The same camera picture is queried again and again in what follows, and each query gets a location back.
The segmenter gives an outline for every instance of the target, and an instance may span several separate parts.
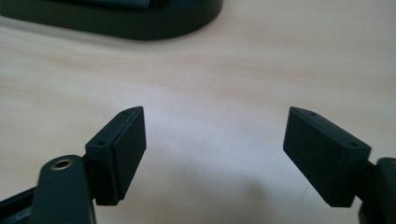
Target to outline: screw hole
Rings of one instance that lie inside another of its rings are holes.
[[[53,163],[50,168],[54,171],[60,171],[70,167],[71,165],[73,165],[73,161],[66,159]]]
[[[352,147],[358,147],[359,146],[357,143],[353,143],[353,142],[350,142],[349,145],[352,146]]]
[[[98,143],[98,146],[104,146],[105,144],[107,144],[107,141],[99,141]]]

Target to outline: black object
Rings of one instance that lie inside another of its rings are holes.
[[[143,107],[120,112],[86,146],[86,155],[49,161],[36,188],[0,202],[0,224],[96,223],[92,199],[124,199],[146,150]]]
[[[290,108],[283,148],[329,206],[350,207],[357,195],[361,224],[396,223],[396,159],[371,164],[368,145],[296,107]]]
[[[222,0],[0,0],[6,17],[139,40],[190,33],[221,8]]]

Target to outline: black curved base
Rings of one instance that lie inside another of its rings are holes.
[[[168,0],[155,8],[82,5],[67,1],[0,0],[0,14],[101,35],[155,40],[195,31],[215,19],[222,0]]]

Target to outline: table surface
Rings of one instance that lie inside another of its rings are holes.
[[[290,106],[396,157],[396,2],[225,0],[189,35],[142,42],[0,17],[0,200],[145,108],[148,148],[98,223],[358,223],[283,152]]]

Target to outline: table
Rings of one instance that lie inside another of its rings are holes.
[[[283,152],[288,110],[315,111],[396,157],[396,3],[225,0],[189,35],[133,41],[0,17],[0,200],[82,156],[145,108],[148,148],[98,223],[358,223]]]

